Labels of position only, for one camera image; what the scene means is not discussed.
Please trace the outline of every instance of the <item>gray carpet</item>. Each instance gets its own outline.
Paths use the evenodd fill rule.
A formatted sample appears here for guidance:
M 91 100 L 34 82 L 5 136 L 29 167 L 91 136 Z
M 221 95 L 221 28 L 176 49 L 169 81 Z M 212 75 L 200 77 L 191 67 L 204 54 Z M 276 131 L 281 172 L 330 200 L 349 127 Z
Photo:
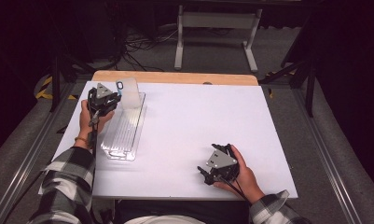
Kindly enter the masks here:
M 280 63 L 298 31 L 299 29 L 271 28 L 257 31 L 253 53 L 259 70 L 255 74 L 258 78 L 263 78 L 270 71 L 280 70 Z M 187 32 L 181 72 L 251 74 L 241 48 L 241 40 L 244 36 L 247 36 L 247 33 L 241 31 L 231 31 L 223 36 L 202 30 Z M 132 53 L 132 56 L 142 65 L 172 72 L 175 46 L 176 41 L 170 38 L 153 49 L 138 50 Z M 106 62 L 97 62 L 95 66 L 103 63 Z M 118 68 L 133 70 L 133 67 L 123 60 L 118 64 Z M 73 94 L 80 94 L 84 83 L 85 81 L 80 79 L 74 86 Z M 271 86 L 272 97 L 269 97 L 268 86 L 264 86 L 263 90 L 299 194 L 299 198 L 290 200 L 289 204 L 313 223 L 349 223 L 320 159 L 309 125 L 303 118 L 304 111 L 298 107 L 293 91 L 281 84 L 283 83 Z M 50 104 L 50 100 L 39 99 L 35 108 L 0 149 L 0 200 L 12 181 L 13 174 L 22 163 L 24 155 L 39 134 Z M 67 100 L 65 103 L 62 113 L 49 130 L 45 146 L 26 178 L 24 188 L 53 156 L 62 139 L 62 134 L 56 132 L 67 125 L 75 106 L 76 100 Z M 374 185 L 333 118 L 319 85 L 314 93 L 313 114 L 329 154 L 339 169 L 345 188 L 361 218 L 361 223 L 374 223 Z M 38 206 L 37 192 L 41 180 L 42 177 L 28 191 L 7 223 L 27 221 Z M 102 199 L 95 199 L 93 202 L 96 212 L 102 208 L 110 208 L 111 205 L 110 201 Z

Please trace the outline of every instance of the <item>transparent bin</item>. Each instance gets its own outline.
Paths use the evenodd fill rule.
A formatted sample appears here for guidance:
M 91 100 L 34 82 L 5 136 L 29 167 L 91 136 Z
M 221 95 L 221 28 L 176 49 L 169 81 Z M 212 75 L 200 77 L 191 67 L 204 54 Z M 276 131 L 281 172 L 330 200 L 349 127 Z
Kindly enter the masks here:
M 107 123 L 101 148 L 108 159 L 134 161 L 136 158 L 146 112 L 145 93 L 140 92 L 139 96 L 141 106 L 133 109 L 118 106 L 114 117 Z

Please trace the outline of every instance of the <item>dark background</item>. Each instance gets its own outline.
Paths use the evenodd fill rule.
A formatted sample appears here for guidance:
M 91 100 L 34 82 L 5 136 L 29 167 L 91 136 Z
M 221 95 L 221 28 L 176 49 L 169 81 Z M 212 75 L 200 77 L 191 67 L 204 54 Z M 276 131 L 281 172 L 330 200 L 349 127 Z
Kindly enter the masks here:
M 319 56 L 317 79 L 374 181 L 374 4 L 332 2 L 340 8 L 312 13 L 285 61 L 296 62 L 312 52 Z M 54 43 L 87 63 L 109 59 L 118 50 L 114 21 L 108 19 L 114 5 L 80 0 L 46 4 L 0 1 L 0 146 L 35 105 L 35 84 L 50 70 Z M 302 26 L 307 13 L 289 10 L 265 10 L 260 25 Z M 126 11 L 122 22 L 154 36 L 159 26 L 174 23 L 177 6 L 129 6 Z

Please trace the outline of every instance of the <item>plaid sleeve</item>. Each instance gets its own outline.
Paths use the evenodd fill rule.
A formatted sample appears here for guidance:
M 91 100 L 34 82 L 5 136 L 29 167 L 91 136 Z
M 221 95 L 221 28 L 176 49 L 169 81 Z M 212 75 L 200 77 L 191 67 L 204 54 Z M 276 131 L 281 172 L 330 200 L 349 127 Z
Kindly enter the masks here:
M 288 191 L 284 190 L 277 194 L 266 195 L 254 203 L 250 208 L 253 223 L 311 223 L 286 204 L 288 196 Z
M 91 223 L 90 205 L 95 160 L 81 147 L 72 147 L 47 168 L 43 195 L 29 223 Z

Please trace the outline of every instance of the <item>finger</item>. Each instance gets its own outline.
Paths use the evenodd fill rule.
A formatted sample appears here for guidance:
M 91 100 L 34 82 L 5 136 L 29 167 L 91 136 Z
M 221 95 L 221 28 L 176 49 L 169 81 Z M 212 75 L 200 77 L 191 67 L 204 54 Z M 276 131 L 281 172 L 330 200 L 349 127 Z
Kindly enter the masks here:
M 108 114 L 103 117 L 103 121 L 109 121 L 114 116 L 114 114 L 114 110 L 108 112 Z
M 237 162 L 241 166 L 247 166 L 245 164 L 244 158 L 242 157 L 242 154 L 240 153 L 240 151 L 234 145 L 230 145 L 230 148 L 232 149 L 233 153 L 235 154 Z
M 81 107 L 82 109 L 88 109 L 88 101 L 87 100 L 81 101 Z
M 214 187 L 219 188 L 219 189 L 224 189 L 230 192 L 234 191 L 229 185 L 222 183 L 222 182 L 215 182 Z

